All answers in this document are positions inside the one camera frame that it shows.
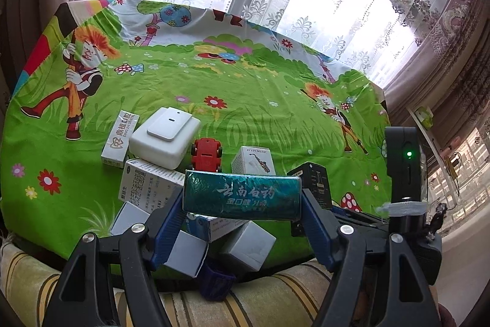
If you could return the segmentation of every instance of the orange hair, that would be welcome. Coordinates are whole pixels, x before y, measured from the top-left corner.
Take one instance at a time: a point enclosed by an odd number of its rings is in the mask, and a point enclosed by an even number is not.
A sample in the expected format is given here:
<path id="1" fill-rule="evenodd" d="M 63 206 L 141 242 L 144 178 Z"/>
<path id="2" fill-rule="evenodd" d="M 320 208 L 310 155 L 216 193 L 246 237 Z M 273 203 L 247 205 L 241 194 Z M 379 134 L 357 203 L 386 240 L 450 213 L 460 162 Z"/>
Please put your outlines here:
<path id="1" fill-rule="evenodd" d="M 75 38 L 81 42 L 90 42 L 95 45 L 108 59 L 117 59 L 121 56 L 121 52 L 111 46 L 107 36 L 93 25 L 75 28 Z"/>
<path id="2" fill-rule="evenodd" d="M 313 99 L 316 99 L 317 96 L 324 95 L 331 97 L 332 94 L 327 90 L 320 88 L 317 84 L 314 84 L 312 82 L 307 82 L 305 83 L 305 92 L 308 96 L 312 97 Z"/>

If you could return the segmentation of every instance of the small white box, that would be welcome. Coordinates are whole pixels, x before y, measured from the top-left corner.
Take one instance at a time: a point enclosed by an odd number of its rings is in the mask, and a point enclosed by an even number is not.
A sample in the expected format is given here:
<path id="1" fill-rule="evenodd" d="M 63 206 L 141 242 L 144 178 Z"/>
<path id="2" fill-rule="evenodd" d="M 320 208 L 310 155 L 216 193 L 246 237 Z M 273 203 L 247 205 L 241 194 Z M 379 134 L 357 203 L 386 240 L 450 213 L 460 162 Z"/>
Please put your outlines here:
<path id="1" fill-rule="evenodd" d="M 275 240 L 272 234 L 249 221 L 233 233 L 220 253 L 238 268 L 258 272 Z"/>
<path id="2" fill-rule="evenodd" d="M 124 167 L 124 161 L 129 146 L 129 138 L 136 128 L 140 116 L 121 110 L 111 129 L 111 134 L 105 142 L 101 159 L 104 164 Z"/>
<path id="3" fill-rule="evenodd" d="M 187 233 L 212 243 L 247 221 L 243 219 L 225 219 L 198 215 L 189 212 L 186 217 Z"/>
<path id="4" fill-rule="evenodd" d="M 156 165 L 175 169 L 189 150 L 200 124 L 187 112 L 162 107 L 131 135 L 129 151 Z"/>
<path id="5" fill-rule="evenodd" d="M 126 161 L 119 199 L 151 213 L 162 208 L 174 192 L 184 187 L 183 173 L 168 170 L 140 158 Z"/>
<path id="6" fill-rule="evenodd" d="M 207 242 L 181 230 L 164 265 L 187 276 L 197 277 L 207 253 Z"/>
<path id="7" fill-rule="evenodd" d="M 117 236 L 123 234 L 135 223 L 145 223 L 150 214 L 137 206 L 126 201 L 119 210 L 114 223 L 112 223 L 111 234 Z"/>
<path id="8" fill-rule="evenodd" d="M 265 147 L 242 146 L 231 162 L 231 172 L 239 175 L 275 176 L 273 158 Z"/>

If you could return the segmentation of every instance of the red toy car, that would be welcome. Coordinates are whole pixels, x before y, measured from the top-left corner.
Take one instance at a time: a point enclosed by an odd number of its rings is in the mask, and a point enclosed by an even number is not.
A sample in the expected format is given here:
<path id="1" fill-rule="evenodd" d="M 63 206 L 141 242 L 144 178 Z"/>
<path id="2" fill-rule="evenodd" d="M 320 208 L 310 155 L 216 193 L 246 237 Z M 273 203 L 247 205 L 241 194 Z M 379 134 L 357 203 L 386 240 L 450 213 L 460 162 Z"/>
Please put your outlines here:
<path id="1" fill-rule="evenodd" d="M 197 139 L 190 148 L 192 169 L 207 172 L 221 172 L 221 143 L 212 138 Z"/>

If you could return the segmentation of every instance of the green grass print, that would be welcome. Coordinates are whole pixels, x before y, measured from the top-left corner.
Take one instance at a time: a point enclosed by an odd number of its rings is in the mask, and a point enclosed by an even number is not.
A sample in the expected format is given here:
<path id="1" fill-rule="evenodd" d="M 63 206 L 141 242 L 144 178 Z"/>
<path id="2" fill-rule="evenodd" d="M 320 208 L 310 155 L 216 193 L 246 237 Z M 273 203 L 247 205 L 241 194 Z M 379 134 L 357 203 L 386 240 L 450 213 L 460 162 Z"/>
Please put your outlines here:
<path id="1" fill-rule="evenodd" d="M 99 24 L 100 18 L 89 23 Z M 7 226 L 65 257 L 83 232 L 97 229 L 107 233 L 113 208 L 117 211 L 121 205 L 117 193 L 122 170 L 102 165 L 100 153 L 121 109 L 140 115 L 140 124 L 160 107 L 191 112 L 202 122 L 197 137 L 222 142 L 224 172 L 231 171 L 231 161 L 240 146 L 268 147 L 280 175 L 308 161 L 325 165 L 337 202 L 349 191 L 364 210 L 373 212 L 388 199 L 390 180 L 379 150 L 388 121 L 386 115 L 379 114 L 382 108 L 366 77 L 348 72 L 328 85 L 315 78 L 304 63 L 284 59 L 260 44 L 244 43 L 231 35 L 217 36 L 214 41 L 246 45 L 253 51 L 243 57 L 244 62 L 225 64 L 219 59 L 197 57 L 194 45 L 205 42 L 139 47 L 116 41 L 122 55 L 100 66 L 104 81 L 97 93 L 87 98 L 80 121 L 82 138 L 77 142 L 65 140 L 66 98 L 55 100 L 40 119 L 20 111 L 21 106 L 33 107 L 66 83 L 66 64 L 61 57 L 66 40 L 57 47 L 14 96 L 8 109 L 0 165 L 1 205 Z M 224 51 L 235 52 L 226 47 Z M 134 76 L 118 75 L 114 68 L 124 63 L 143 63 L 145 70 Z M 339 124 L 300 92 L 306 82 L 330 90 L 337 104 L 348 96 L 358 97 L 345 115 L 369 156 L 350 137 L 352 153 L 344 153 Z M 178 96 L 189 101 L 179 102 Z M 210 107 L 204 101 L 207 96 L 222 99 L 227 107 Z M 188 162 L 189 154 L 180 169 Z M 25 166 L 22 178 L 11 174 L 16 163 Z M 44 168 L 60 179 L 60 194 L 51 196 L 39 186 L 37 176 Z M 372 173 L 380 177 L 378 191 L 374 190 Z M 35 187 L 36 199 L 25 196 L 27 186 Z M 261 222 L 261 226 L 277 237 L 266 266 L 309 253 L 306 239 L 290 237 L 288 223 Z"/>

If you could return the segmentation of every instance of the black box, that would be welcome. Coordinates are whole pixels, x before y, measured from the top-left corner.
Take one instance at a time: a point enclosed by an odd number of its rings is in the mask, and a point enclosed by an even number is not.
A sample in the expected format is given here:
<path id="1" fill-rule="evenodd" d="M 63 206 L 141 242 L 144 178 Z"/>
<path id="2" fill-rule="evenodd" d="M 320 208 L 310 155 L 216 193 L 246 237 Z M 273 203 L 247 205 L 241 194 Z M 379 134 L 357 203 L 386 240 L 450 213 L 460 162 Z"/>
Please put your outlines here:
<path id="1" fill-rule="evenodd" d="M 311 162 L 304 163 L 290 170 L 286 175 L 299 176 L 303 189 L 310 189 L 313 197 L 323 209 L 332 208 L 332 197 L 330 195 L 330 186 L 328 185 L 327 170 L 324 166 Z M 301 222 L 291 222 L 291 236 L 304 236 Z"/>

